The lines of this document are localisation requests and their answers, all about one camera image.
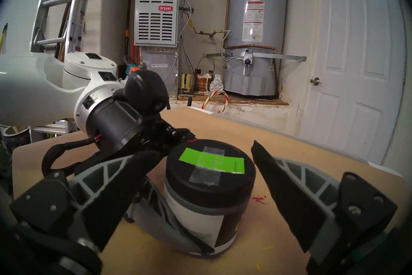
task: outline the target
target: cardboard surface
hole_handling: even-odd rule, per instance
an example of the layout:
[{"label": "cardboard surface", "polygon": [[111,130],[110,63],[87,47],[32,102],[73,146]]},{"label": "cardboard surface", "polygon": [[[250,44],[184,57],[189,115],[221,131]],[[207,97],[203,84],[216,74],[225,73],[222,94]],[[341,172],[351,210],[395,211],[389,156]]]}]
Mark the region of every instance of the cardboard surface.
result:
[{"label": "cardboard surface", "polygon": [[[389,224],[397,225],[406,213],[406,184],[403,178],[371,167],[367,163],[319,149],[292,138],[263,129],[182,107],[164,110],[164,120],[175,128],[188,128],[198,139],[215,139],[232,144],[251,157],[250,148],[257,140],[271,154],[317,167],[340,181],[352,171],[379,189],[398,205]],[[13,152],[14,196],[29,189],[42,178],[41,162],[54,144],[86,138],[82,132],[19,147]],[[82,161],[97,151],[95,145],[65,152],[53,168]],[[163,191],[166,159],[148,176]],[[259,171],[252,197],[239,226],[233,245],[222,256],[203,260],[186,256],[144,233],[136,224],[122,220],[101,254],[103,274],[212,274],[272,273],[305,274],[310,255],[304,254],[280,215]]]}]

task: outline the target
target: gray water heater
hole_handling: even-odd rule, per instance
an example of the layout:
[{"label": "gray water heater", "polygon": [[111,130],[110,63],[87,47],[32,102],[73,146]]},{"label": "gray water heater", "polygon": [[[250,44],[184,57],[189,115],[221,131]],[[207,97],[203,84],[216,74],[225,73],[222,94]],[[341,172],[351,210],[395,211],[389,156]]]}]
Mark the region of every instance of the gray water heater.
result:
[{"label": "gray water heater", "polygon": [[229,56],[244,56],[246,62],[226,62],[225,91],[254,96],[275,94],[273,59],[253,56],[248,63],[247,56],[250,51],[281,54],[285,12],[286,0],[229,0],[231,31],[225,52]]}]

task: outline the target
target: red and white cord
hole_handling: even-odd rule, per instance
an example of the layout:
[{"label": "red and white cord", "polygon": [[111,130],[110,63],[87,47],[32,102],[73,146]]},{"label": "red and white cord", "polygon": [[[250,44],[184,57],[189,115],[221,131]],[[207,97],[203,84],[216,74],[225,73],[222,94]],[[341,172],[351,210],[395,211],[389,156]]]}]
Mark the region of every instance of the red and white cord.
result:
[{"label": "red and white cord", "polygon": [[213,95],[215,95],[215,94],[217,94],[217,93],[222,93],[222,94],[225,96],[225,98],[226,98],[225,106],[223,107],[223,109],[219,110],[218,113],[223,113],[223,112],[224,112],[224,110],[227,108],[227,105],[229,104],[229,97],[227,96],[226,92],[223,91],[223,90],[216,90],[216,91],[214,91],[211,95],[209,95],[209,96],[207,97],[206,101],[203,103],[202,109],[205,108],[205,106],[207,105],[207,103],[209,102],[209,100],[213,97]]}]

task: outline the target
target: wooden platform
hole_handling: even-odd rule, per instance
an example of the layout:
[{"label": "wooden platform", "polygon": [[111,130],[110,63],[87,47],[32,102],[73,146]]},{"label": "wooden platform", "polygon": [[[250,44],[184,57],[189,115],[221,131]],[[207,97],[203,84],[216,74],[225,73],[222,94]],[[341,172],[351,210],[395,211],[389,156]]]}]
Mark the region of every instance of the wooden platform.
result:
[{"label": "wooden platform", "polygon": [[[261,104],[261,105],[289,105],[288,102],[276,99],[263,99],[256,96],[243,96],[233,93],[227,94],[229,97],[229,104]],[[208,95],[195,95],[192,97],[193,101],[205,101]],[[178,101],[187,101],[189,97],[178,95]],[[223,94],[215,95],[210,102],[225,102],[225,96]]]}]

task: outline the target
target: green tape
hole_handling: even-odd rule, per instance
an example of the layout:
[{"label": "green tape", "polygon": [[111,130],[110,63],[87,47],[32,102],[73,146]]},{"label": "green tape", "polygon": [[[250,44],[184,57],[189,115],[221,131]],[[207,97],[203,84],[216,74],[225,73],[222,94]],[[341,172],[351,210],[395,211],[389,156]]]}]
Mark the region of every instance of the green tape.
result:
[{"label": "green tape", "polygon": [[220,172],[245,174],[243,157],[230,157],[186,148],[179,161]]}]

